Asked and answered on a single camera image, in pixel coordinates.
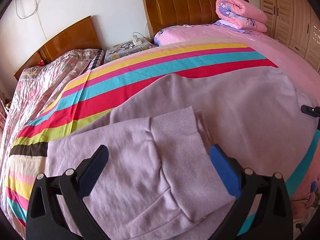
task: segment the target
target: brown leather headboard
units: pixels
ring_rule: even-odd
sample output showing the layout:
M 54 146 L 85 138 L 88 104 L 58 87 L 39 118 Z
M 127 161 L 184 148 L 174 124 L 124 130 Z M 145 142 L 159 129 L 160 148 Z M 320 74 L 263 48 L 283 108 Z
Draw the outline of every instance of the brown leather headboard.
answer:
M 24 69 L 37 66 L 41 60 L 47 65 L 73 49 L 101 49 L 91 16 L 78 21 L 49 40 L 27 60 L 14 76 L 19 80 Z
M 216 22 L 219 18 L 215 3 L 216 0 L 143 0 L 151 38 L 170 26 Z

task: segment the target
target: pink stripe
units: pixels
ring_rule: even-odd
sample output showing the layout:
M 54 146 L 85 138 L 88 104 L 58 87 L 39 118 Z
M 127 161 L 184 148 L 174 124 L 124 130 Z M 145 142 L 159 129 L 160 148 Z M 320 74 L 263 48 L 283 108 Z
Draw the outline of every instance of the pink stripe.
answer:
M 156 65 L 156 64 L 161 64 L 173 60 L 178 60 L 178 59 L 183 59 L 183 58 L 189 58 L 189 57 L 199 57 L 203 55 L 212 55 L 212 54 L 220 54 L 220 53 L 232 53 L 232 52 L 251 52 L 255 51 L 254 49 L 247 47 L 247 48 L 224 48 L 224 49 L 206 49 L 206 50 L 198 50 L 198 51 L 191 51 L 191 52 L 184 52 L 184 53 L 179 53 L 179 54 L 174 54 L 170 56 L 165 56 L 165 57 L 159 57 L 159 58 L 154 58 L 150 59 L 147 61 L 139 62 L 124 68 L 117 69 L 115 71 L 106 73 L 104 75 L 101 75 L 99 77 L 96 77 L 92 80 L 88 80 L 85 83 L 82 83 L 74 88 L 71 88 L 67 91 L 65 91 L 62 95 L 61 98 L 66 97 L 68 95 L 71 95 L 75 92 L 80 91 L 81 89 L 85 87 L 90 87 L 92 85 L 95 85 L 97 83 L 100 83 L 102 81 L 105 81 L 107 79 L 128 73 L 130 71 L 138 70 L 141 68 L 145 68 L 151 65 Z
M 5 189 L 8 198 L 10 198 L 14 202 L 17 202 L 25 211 L 28 210 L 29 200 L 20 196 L 18 193 L 8 188 L 7 186 L 5 187 Z
M 36 180 L 36 178 L 32 176 L 28 176 L 26 174 L 21 174 L 21 173 L 10 171 L 10 170 L 8 172 L 8 175 L 12 178 L 15 178 L 18 181 L 24 182 L 29 185 L 33 185 Z

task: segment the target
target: wardrobe door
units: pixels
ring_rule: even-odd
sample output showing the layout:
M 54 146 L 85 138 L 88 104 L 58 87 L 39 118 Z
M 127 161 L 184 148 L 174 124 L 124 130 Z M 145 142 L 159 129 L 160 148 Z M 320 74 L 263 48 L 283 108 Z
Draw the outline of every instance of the wardrobe door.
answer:
M 276 27 L 276 0 L 261 0 L 261 10 L 265 12 L 268 21 L 265 23 L 268 31 L 265 33 L 273 38 Z
M 306 56 L 304 58 L 316 71 L 320 69 L 320 20 L 311 9 L 311 27 Z
M 277 0 L 276 14 L 274 39 L 289 47 L 293 21 L 293 0 Z
M 310 31 L 310 5 L 307 0 L 293 0 L 291 40 L 307 49 Z

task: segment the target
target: ribbed cuff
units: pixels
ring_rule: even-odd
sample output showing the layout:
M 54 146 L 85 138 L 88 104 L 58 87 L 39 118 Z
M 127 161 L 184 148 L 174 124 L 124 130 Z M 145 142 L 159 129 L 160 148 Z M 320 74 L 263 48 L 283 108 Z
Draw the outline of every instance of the ribbed cuff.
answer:
M 172 195 L 193 222 L 233 200 L 210 161 L 201 121 L 189 107 L 152 118 L 150 124 Z

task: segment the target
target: plaid fabric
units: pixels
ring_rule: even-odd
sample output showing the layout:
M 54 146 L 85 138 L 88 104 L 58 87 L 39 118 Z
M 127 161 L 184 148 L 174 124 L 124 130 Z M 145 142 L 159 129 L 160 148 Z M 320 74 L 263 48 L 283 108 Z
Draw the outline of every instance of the plaid fabric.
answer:
M 97 55 L 91 60 L 91 62 L 88 65 L 87 69 L 84 70 L 84 72 L 93 70 L 93 69 L 103 65 L 103 60 L 104 60 L 104 51 L 102 49 L 100 49 L 97 52 Z

